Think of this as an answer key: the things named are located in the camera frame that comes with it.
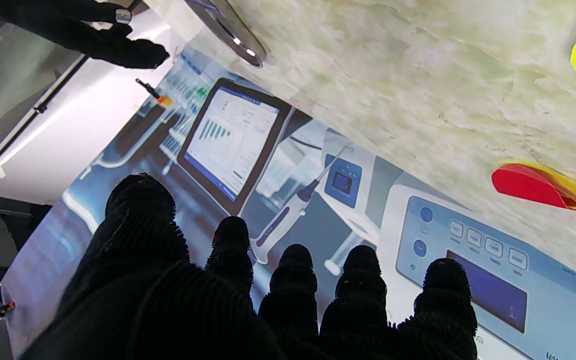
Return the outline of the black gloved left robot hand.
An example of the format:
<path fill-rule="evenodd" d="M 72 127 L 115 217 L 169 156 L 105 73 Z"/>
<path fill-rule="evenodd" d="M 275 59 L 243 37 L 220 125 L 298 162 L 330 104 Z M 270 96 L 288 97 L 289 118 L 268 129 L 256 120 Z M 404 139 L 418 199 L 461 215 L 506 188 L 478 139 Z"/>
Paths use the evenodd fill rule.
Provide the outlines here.
<path fill-rule="evenodd" d="M 466 271 L 436 259 L 414 313 L 387 320 L 377 253 L 348 254 L 318 321 L 318 281 L 302 244 L 283 251 L 254 310 L 246 222 L 222 219 L 203 268 L 192 264 L 176 203 L 147 173 L 119 182 L 54 319 L 22 360 L 475 360 Z"/>

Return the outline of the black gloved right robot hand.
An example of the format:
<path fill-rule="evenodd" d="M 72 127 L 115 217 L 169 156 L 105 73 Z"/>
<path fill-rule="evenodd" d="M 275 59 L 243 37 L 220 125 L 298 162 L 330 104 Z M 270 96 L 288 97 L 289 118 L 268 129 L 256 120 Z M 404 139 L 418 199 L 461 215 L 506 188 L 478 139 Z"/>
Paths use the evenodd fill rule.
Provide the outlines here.
<path fill-rule="evenodd" d="M 0 0 L 0 21 L 91 59 L 127 69 L 157 69 L 169 53 L 149 39 L 129 39 L 132 17 L 131 10 L 112 2 Z"/>

